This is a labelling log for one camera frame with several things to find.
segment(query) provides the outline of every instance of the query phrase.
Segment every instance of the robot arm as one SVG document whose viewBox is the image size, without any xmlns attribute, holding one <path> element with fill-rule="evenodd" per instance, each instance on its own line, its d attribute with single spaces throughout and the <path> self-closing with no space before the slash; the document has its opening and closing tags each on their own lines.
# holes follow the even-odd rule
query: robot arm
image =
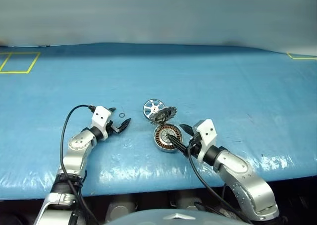
<svg viewBox="0 0 317 225">
<path fill-rule="evenodd" d="M 192 136 L 191 154 L 199 162 L 213 167 L 231 188 L 243 213 L 253 221 L 268 221 L 279 216 L 274 193 L 270 186 L 252 170 L 251 165 L 223 147 L 216 147 L 216 130 L 211 119 L 199 121 L 193 128 L 181 124 Z M 187 155 L 187 148 L 177 138 L 168 136 L 176 148 Z"/>
<path fill-rule="evenodd" d="M 117 128 L 110 117 L 115 108 L 106 109 L 102 106 L 92 107 L 94 115 L 90 128 L 85 128 L 73 136 L 68 142 L 68 150 L 63 163 L 68 174 L 61 167 L 57 171 L 51 192 L 46 196 L 34 225 L 75 225 L 82 217 L 77 209 L 79 201 L 68 185 L 69 179 L 78 192 L 82 187 L 87 158 L 97 142 L 106 140 L 113 132 L 122 132 L 129 124 L 130 118 Z"/>
</svg>

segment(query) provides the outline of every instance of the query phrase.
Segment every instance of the metal gear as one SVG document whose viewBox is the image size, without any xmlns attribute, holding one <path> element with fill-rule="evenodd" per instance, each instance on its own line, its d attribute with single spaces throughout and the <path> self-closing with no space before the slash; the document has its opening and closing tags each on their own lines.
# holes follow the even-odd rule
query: metal gear
<svg viewBox="0 0 317 225">
<path fill-rule="evenodd" d="M 165 107 L 156 113 L 150 115 L 149 119 L 153 124 L 164 124 L 166 121 L 173 118 L 177 113 L 176 107 Z"/>
<path fill-rule="evenodd" d="M 177 148 L 170 142 L 167 134 L 177 137 L 181 142 L 183 141 L 183 135 L 178 127 L 173 124 L 159 125 L 154 131 L 154 140 L 158 148 L 164 152 L 174 152 Z"/>
<path fill-rule="evenodd" d="M 151 99 L 145 102 L 143 105 L 143 114 L 145 117 L 150 118 L 150 116 L 159 110 L 163 109 L 165 105 L 162 101 L 157 99 Z"/>
</svg>

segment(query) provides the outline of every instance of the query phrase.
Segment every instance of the gray wall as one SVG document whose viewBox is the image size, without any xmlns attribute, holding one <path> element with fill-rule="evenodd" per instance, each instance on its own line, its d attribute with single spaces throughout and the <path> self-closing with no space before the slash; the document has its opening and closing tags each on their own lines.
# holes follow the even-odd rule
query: gray wall
<svg viewBox="0 0 317 225">
<path fill-rule="evenodd" d="M 0 0 L 2 45 L 243 45 L 317 54 L 317 0 Z"/>
</svg>

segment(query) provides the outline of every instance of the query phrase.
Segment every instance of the blue table surface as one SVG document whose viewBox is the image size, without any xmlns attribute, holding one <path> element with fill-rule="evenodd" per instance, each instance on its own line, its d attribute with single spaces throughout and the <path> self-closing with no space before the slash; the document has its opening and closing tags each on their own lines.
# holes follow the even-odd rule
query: blue table surface
<svg viewBox="0 0 317 225">
<path fill-rule="evenodd" d="M 49 193 L 61 129 L 78 104 L 116 107 L 116 124 L 132 118 L 125 132 L 89 156 L 84 195 L 203 187 L 180 152 L 155 147 L 155 126 L 142 112 L 151 98 L 178 108 L 170 123 L 213 119 L 217 145 L 247 159 L 267 181 L 317 174 L 317 61 L 219 46 L 0 48 L 4 52 L 41 55 L 29 74 L 0 74 L 0 199 Z M 27 69 L 33 58 L 12 55 L 2 71 Z M 65 140 L 89 126 L 91 116 L 76 111 Z M 223 185 L 208 165 L 199 171 L 210 186 Z"/>
</svg>

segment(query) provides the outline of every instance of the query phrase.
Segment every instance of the white wall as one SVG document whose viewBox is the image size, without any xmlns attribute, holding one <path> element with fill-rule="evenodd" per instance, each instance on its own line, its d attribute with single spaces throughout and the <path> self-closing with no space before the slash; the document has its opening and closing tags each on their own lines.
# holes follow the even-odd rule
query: white wall
<svg viewBox="0 0 317 225">
<path fill-rule="evenodd" d="M 234 44 L 317 55 L 317 0 L 0 0 L 0 42 Z"/>
</svg>

